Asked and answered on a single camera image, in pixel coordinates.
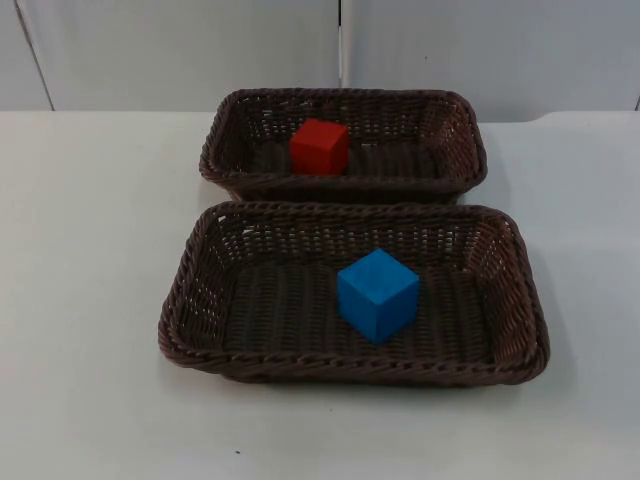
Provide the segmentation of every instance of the wooden block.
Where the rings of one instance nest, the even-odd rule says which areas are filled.
[[[289,141],[293,173],[340,175],[349,161],[349,131],[338,123],[309,119]]]
[[[418,275],[382,249],[338,272],[340,315],[373,344],[415,319],[419,291]]]

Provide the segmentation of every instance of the table surface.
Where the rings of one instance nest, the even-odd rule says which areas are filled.
[[[233,383],[175,367],[161,304],[227,199],[197,113],[0,114],[3,478],[637,479],[640,115],[482,125],[551,361],[518,387]]]

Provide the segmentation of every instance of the red cube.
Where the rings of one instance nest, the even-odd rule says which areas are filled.
[[[339,175],[349,161],[344,125],[309,119],[289,141],[292,170],[301,175]]]

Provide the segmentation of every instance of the rectangular basket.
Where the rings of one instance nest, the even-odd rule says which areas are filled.
[[[336,273],[378,247],[421,293],[416,320],[374,346],[338,315]],[[524,243],[484,207],[221,204],[197,222],[158,330],[176,364],[246,382],[517,384],[549,359]]]
[[[308,118],[348,126],[343,175],[292,174],[289,139]],[[450,203],[487,163],[475,113],[453,92],[262,89],[222,102],[200,172],[242,200]]]

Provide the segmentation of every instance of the blue block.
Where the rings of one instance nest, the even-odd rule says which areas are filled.
[[[379,345],[416,317],[420,277],[382,249],[338,272],[340,315]]]

